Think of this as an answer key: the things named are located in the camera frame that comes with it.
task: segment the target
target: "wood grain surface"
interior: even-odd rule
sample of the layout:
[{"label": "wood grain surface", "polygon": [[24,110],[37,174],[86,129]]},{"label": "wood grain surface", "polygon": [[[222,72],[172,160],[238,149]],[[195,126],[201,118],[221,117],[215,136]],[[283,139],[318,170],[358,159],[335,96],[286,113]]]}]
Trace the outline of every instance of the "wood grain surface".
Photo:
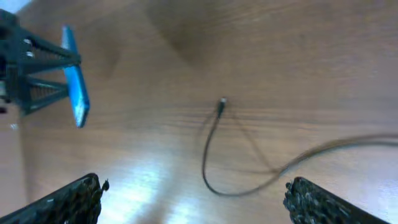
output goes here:
[{"label": "wood grain surface", "polygon": [[284,185],[304,176],[398,223],[394,148],[325,153],[242,198],[213,195],[200,175],[222,96],[208,172],[227,192],[325,141],[398,133],[397,11],[387,0],[34,1],[22,26],[53,42],[63,24],[75,31],[91,111],[83,129],[68,100],[21,121],[29,201],[95,172],[111,184],[100,223],[290,223]]},{"label": "wood grain surface", "polygon": [[28,203],[18,110],[7,106],[7,113],[0,115],[0,217]]}]

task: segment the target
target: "blue object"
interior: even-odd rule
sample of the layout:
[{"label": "blue object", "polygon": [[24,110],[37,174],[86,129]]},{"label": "blue object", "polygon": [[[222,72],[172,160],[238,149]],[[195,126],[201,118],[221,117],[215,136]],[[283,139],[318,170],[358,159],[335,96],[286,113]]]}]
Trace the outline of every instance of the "blue object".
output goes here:
[{"label": "blue object", "polygon": [[[68,26],[63,27],[62,47],[74,53],[78,53],[73,32]],[[70,103],[72,105],[76,126],[82,128],[85,125],[90,110],[90,100],[83,74],[79,65],[64,68],[63,72],[67,78]]]}]

